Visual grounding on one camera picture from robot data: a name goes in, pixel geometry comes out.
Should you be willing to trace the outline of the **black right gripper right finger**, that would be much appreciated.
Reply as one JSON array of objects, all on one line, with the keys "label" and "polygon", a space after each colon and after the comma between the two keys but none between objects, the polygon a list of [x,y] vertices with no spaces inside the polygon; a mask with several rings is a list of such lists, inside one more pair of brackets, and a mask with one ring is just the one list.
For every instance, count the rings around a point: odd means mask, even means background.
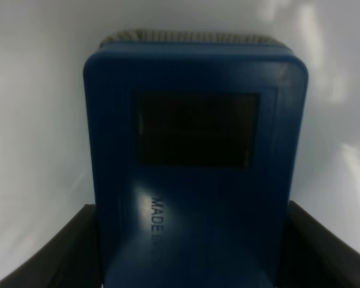
[{"label": "black right gripper right finger", "polygon": [[360,287],[360,254],[291,201],[276,286]]}]

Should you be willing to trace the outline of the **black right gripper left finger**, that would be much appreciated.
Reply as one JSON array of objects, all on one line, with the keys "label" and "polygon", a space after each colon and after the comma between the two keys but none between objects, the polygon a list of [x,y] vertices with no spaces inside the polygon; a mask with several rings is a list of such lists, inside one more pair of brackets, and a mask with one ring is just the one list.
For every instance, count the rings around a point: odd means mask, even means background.
[{"label": "black right gripper left finger", "polygon": [[0,287],[101,287],[95,205],[85,205]]}]

